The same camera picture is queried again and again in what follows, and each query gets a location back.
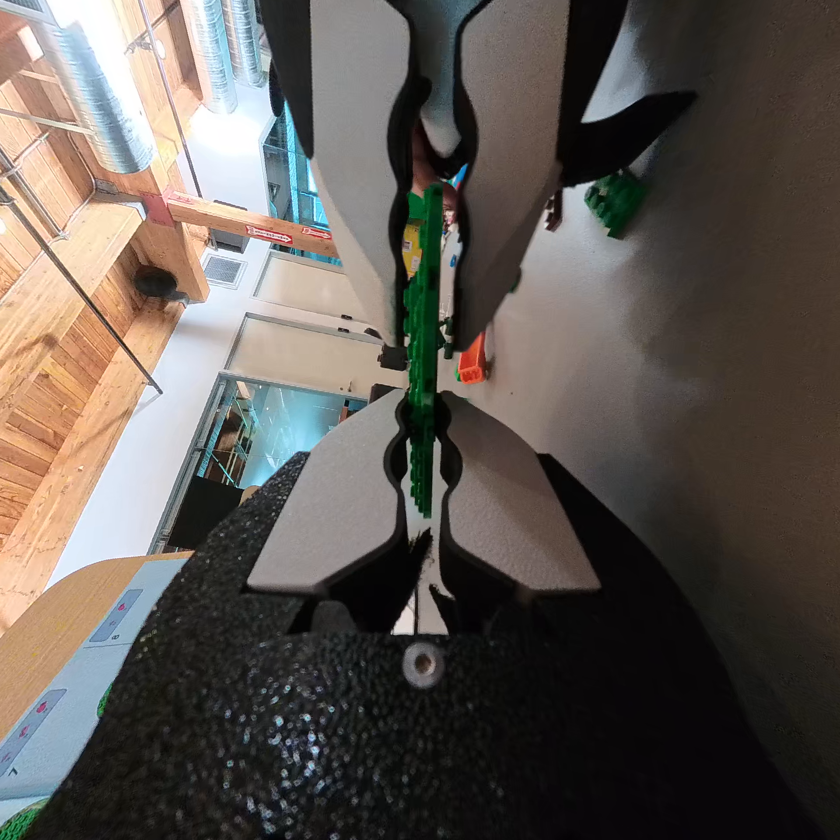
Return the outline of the slim silver air duct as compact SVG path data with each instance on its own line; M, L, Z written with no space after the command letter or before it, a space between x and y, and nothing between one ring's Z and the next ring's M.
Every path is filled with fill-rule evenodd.
M220 1L182 1L203 104L210 112L231 114L238 100Z
M235 81L250 88L264 87L267 74L261 59L256 2L222 1L221 4Z

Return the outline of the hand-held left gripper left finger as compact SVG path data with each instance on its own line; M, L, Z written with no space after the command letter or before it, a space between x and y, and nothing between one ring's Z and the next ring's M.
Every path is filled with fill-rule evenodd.
M405 398L390 390L314 446L250 572L251 591L326 595L406 540Z

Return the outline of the black round ceiling fixture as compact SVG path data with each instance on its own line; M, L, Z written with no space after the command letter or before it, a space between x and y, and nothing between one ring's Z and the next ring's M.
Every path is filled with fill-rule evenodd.
M146 298L178 302L184 306L191 303L188 294L179 290L175 276L158 266L140 265L133 274L135 289Z

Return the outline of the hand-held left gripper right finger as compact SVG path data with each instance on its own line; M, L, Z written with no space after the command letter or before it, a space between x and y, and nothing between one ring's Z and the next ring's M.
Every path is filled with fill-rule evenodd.
M447 588L477 591L480 574L504 592L535 597L597 592L599 578L534 449L452 392L440 396L439 556Z

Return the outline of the person's right hand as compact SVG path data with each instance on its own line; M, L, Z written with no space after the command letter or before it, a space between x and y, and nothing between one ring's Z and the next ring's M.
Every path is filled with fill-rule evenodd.
M427 154L427 137L420 122L416 122L412 136L413 182L416 189L425 191L428 184L438 180L435 168Z

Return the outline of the green lego plate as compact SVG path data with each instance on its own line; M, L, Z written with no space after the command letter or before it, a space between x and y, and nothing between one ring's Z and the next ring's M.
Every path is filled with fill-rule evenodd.
M408 196L409 218L424 222L422 263L403 292L403 330L407 337L408 389L406 423L411 445L411 497L418 512L432 516L435 400L438 352L445 345L439 317L439 273L444 227L444 188L429 186L423 196Z

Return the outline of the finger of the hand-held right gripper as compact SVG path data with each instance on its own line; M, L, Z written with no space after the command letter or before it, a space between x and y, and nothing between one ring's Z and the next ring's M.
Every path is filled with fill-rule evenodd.
M459 32L459 124L470 142L458 210L455 347L494 318L560 175L557 152L570 2L494 1Z
M310 2L312 170L333 243L368 323L403 343L400 254L411 185L406 96L413 33L388 2Z

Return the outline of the lego instruction booklet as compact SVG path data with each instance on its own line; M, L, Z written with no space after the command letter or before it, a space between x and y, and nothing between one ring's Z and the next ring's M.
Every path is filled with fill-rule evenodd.
M2 835L27 828L68 776L146 617L186 560L146 563L17 724L2 738Z

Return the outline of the white wall vent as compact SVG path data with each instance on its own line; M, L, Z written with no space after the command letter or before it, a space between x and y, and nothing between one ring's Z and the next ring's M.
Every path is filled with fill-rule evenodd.
M217 253L207 253L202 268L207 282L213 286L237 289L248 267L248 262Z

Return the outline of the orange brick separator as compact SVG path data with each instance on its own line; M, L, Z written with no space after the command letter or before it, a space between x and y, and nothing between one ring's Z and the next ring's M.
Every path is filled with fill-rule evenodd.
M456 379L464 385L477 385L489 377L487 360L487 333L481 332L467 350L460 352Z

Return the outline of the cream double door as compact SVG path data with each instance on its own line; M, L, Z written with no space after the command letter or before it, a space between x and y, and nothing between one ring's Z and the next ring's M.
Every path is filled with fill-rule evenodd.
M382 368L382 340L338 267L271 250L239 273L233 290L213 289L237 324L224 372L361 397L403 383Z

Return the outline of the wooden beam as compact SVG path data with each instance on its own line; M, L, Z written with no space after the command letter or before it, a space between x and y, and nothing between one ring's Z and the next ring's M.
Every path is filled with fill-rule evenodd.
M333 237L326 229L252 213L238 206L210 202L174 190L168 191L163 198L176 222L257 238L330 259L339 258Z

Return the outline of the large silver air duct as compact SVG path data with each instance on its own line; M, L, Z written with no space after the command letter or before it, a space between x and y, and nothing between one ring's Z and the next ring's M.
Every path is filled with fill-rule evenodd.
M50 21L32 29L100 166L121 175L148 169L156 143L112 2L45 5Z

